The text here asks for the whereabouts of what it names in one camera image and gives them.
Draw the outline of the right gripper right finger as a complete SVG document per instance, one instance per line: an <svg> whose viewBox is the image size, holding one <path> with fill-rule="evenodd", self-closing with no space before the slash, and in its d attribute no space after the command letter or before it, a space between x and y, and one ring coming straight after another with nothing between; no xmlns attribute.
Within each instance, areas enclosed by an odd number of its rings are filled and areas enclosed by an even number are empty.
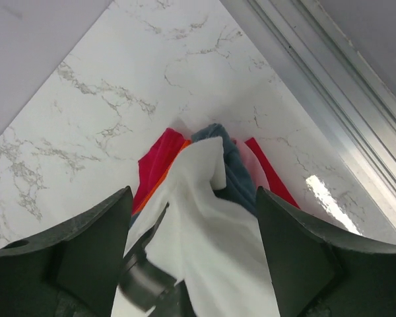
<svg viewBox="0 0 396 317"><path fill-rule="evenodd" d="M281 316L396 316L396 245L336 227L262 187L256 206Z"/></svg>

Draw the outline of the white t-shirt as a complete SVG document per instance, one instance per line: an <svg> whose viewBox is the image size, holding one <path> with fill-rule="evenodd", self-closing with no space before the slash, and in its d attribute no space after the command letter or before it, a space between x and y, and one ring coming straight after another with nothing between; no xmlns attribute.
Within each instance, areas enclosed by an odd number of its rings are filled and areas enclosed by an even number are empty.
<svg viewBox="0 0 396 317"><path fill-rule="evenodd" d="M182 150L129 229L119 289L149 316L279 315L257 212L215 195L223 152L221 137Z"/></svg>

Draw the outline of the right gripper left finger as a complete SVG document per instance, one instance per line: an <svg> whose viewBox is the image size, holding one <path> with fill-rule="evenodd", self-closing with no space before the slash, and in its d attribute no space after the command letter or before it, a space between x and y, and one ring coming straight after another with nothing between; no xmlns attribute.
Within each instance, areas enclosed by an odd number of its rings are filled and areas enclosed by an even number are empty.
<svg viewBox="0 0 396 317"><path fill-rule="evenodd" d="M132 201L125 187L0 248L0 316L110 316Z"/></svg>

